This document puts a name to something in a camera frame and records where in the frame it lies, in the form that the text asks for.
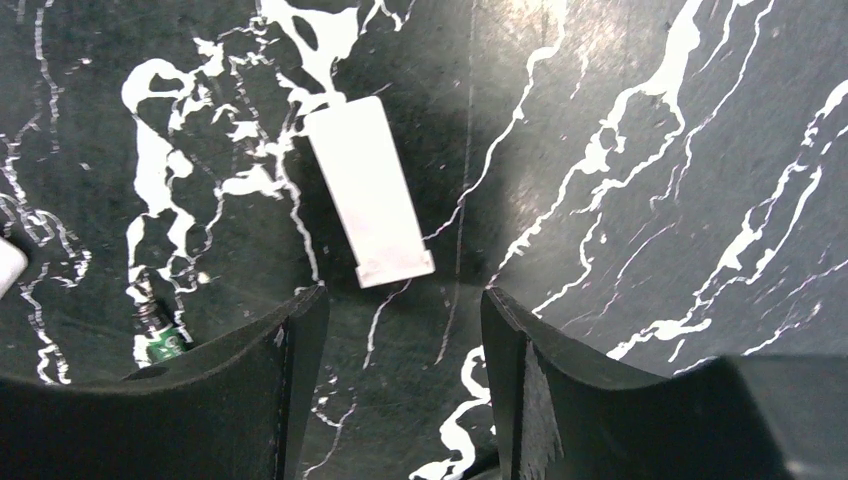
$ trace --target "small glass bottle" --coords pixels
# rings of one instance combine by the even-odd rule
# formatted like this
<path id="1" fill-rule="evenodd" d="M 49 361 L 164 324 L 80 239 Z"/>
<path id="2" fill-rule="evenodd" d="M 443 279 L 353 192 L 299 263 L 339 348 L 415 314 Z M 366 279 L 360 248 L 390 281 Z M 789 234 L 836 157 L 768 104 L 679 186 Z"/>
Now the small glass bottle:
<path id="1" fill-rule="evenodd" d="M 148 340 L 147 356 L 151 363 L 159 363 L 188 351 L 182 335 L 155 300 L 150 299 L 137 308 L 135 326 Z"/>

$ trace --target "white object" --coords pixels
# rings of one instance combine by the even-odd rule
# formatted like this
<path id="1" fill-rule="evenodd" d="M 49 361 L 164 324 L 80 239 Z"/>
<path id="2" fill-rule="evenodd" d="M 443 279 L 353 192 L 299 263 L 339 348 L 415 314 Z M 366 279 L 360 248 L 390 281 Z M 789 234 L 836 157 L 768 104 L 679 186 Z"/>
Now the white object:
<path id="1" fill-rule="evenodd" d="M 359 286 L 433 273 L 380 99 L 319 110 L 304 125 L 359 264 Z"/>
<path id="2" fill-rule="evenodd" d="M 0 238 L 0 297 L 21 276 L 29 262 L 17 247 Z"/>

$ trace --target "black surface with white streaks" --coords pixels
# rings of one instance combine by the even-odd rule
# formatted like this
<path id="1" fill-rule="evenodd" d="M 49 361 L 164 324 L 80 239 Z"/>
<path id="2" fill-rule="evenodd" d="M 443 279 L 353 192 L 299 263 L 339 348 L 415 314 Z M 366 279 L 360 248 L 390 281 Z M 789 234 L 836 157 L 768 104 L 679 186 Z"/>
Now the black surface with white streaks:
<path id="1" fill-rule="evenodd" d="M 201 343 L 323 281 L 304 478 L 431 480 L 494 453 L 490 282 L 663 375 L 721 353 L 848 352 L 843 2 L 0 11 L 0 217 L 31 261 L 0 301 L 6 372 L 137 368 L 134 267 Z M 323 36 L 331 18 L 355 29 L 349 55 Z M 131 77 L 151 59 L 178 78 Z M 128 84 L 154 93 L 135 108 Z M 436 274 L 358 289 L 299 133 L 328 92 L 379 92 Z"/>

